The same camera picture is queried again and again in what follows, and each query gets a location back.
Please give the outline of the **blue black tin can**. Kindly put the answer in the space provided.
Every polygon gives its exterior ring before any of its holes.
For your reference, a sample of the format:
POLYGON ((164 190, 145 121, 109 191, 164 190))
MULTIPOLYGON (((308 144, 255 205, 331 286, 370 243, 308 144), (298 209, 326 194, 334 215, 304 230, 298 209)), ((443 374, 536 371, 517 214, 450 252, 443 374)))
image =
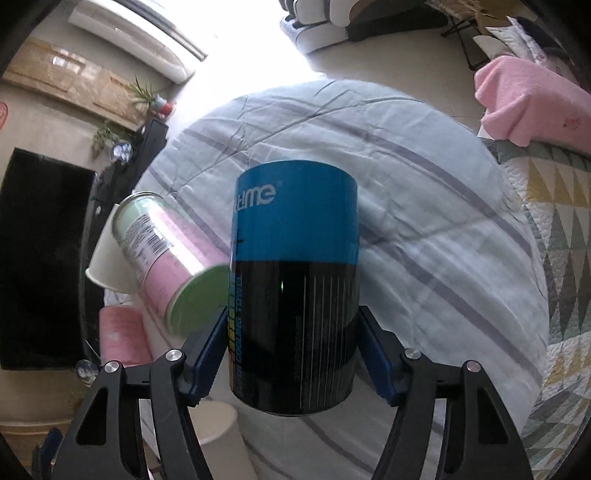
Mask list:
POLYGON ((358 185, 283 160, 235 184, 228 335, 232 393, 279 416, 332 409, 353 388, 359 308, 358 185))

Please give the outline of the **white paper cup near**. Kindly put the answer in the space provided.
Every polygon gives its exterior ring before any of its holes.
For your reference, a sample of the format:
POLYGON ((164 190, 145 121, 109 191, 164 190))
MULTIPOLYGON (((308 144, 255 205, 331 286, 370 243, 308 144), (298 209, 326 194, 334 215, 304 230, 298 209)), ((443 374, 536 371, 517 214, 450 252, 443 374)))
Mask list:
POLYGON ((256 470, 238 428, 238 411, 204 400, 188 409, 197 440, 214 480, 256 479, 256 470))

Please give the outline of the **pink green clear cup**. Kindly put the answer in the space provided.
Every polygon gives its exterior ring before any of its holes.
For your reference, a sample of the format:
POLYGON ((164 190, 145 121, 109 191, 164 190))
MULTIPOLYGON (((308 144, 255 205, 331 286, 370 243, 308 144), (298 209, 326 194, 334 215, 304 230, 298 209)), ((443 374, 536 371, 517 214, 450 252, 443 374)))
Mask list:
POLYGON ((229 259, 162 196, 134 193, 114 213, 112 235, 164 330, 187 337, 228 305, 229 259))

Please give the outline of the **pink plastic cup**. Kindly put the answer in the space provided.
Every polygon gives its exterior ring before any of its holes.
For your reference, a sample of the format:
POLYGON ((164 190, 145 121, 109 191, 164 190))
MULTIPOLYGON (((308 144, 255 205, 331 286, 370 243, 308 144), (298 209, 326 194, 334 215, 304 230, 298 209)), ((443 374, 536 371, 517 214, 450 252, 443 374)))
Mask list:
POLYGON ((131 306, 106 306, 99 311, 99 345, 102 364, 116 360, 133 367, 152 362, 142 315, 131 306))

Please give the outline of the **cream paper cup far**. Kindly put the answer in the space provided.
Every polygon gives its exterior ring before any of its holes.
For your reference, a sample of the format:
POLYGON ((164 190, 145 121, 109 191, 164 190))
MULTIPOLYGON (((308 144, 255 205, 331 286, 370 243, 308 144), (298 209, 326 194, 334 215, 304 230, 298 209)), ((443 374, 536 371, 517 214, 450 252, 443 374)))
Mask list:
POLYGON ((134 294, 139 284, 134 270, 123 255, 112 233, 117 203, 112 207, 93 251, 86 277, 95 285, 122 294, 134 294))

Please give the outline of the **striped white table cloth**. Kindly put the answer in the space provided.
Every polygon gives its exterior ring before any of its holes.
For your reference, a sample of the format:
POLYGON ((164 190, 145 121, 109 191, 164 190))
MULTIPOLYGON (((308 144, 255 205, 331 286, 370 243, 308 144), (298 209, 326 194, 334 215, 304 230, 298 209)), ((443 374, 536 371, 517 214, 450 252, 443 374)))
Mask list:
POLYGON ((224 246, 238 175, 290 158, 356 179, 361 299, 379 323, 436 361, 479 361, 523 427, 547 350, 542 261, 514 188, 451 117, 355 80, 245 95, 171 140, 135 187, 224 246))

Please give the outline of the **small desk fan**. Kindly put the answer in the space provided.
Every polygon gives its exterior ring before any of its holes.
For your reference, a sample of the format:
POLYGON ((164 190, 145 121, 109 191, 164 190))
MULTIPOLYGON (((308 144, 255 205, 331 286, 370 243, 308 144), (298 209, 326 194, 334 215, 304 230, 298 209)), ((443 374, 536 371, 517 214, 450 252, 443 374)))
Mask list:
POLYGON ((128 163, 133 157, 133 146, 128 141, 117 141, 111 147, 109 158, 112 162, 128 163))

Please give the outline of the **black television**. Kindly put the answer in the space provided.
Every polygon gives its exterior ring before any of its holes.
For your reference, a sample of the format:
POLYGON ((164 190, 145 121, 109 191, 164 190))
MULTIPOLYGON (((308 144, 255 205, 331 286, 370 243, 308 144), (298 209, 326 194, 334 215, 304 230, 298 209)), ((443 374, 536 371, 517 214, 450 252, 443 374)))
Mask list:
POLYGON ((1 367, 69 369, 83 356, 78 300, 95 173, 13 150, 1 186, 1 367))

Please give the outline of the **patterned quilt sofa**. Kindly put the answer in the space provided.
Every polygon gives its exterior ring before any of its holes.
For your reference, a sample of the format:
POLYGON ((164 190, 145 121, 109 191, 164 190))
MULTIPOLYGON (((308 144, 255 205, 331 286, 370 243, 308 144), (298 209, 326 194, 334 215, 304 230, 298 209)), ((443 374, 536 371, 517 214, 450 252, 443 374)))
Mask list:
POLYGON ((590 158, 488 139, 523 202, 548 288, 543 386, 523 432, 533 475, 551 479, 590 423, 590 158))

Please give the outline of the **potted plant red pot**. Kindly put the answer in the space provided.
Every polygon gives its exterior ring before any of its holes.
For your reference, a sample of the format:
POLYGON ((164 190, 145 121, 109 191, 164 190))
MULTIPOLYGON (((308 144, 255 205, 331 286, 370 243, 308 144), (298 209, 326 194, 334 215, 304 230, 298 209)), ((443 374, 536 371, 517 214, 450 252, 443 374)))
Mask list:
POLYGON ((128 84, 131 91, 131 103, 145 106, 147 111, 166 119, 174 112, 175 104, 155 91, 150 84, 141 83, 137 77, 128 84))

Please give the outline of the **pink towel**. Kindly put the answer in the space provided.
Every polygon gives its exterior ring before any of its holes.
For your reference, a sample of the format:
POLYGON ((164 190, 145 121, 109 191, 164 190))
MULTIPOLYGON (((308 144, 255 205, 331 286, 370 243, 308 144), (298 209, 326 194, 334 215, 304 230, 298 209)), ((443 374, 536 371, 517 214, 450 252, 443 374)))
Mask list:
POLYGON ((501 56, 475 74, 481 125, 494 140, 533 141, 590 152, 590 94, 533 62, 501 56))

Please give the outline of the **white massage chair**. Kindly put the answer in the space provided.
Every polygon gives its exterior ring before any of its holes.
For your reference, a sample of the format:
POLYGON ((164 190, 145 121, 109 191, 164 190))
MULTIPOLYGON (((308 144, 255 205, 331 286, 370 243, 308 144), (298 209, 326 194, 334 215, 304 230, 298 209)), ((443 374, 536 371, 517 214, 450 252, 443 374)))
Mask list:
POLYGON ((448 16, 427 1, 287 0, 280 28, 302 54, 392 33, 441 28, 448 16))

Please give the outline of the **white standing air conditioner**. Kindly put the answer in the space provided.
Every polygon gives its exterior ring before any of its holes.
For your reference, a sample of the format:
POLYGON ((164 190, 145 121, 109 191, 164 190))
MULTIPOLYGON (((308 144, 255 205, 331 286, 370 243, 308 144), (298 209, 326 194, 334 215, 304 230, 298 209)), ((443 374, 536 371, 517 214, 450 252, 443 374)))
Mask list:
POLYGON ((190 79, 206 58, 171 20, 143 1, 80 1, 68 22, 122 49, 176 84, 190 79))

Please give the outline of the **small folding side table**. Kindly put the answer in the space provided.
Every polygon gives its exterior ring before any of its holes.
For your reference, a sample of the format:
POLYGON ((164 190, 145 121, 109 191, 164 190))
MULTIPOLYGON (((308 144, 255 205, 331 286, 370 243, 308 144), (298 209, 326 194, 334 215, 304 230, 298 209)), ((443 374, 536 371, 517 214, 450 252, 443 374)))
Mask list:
POLYGON ((465 31, 471 31, 475 36, 486 35, 486 28, 479 23, 480 17, 496 20, 496 17, 487 11, 480 1, 429 0, 427 5, 446 16, 448 26, 441 33, 441 37, 456 37, 459 40, 464 58, 472 72, 476 72, 490 61, 488 57, 485 57, 483 60, 473 62, 464 39, 465 31))

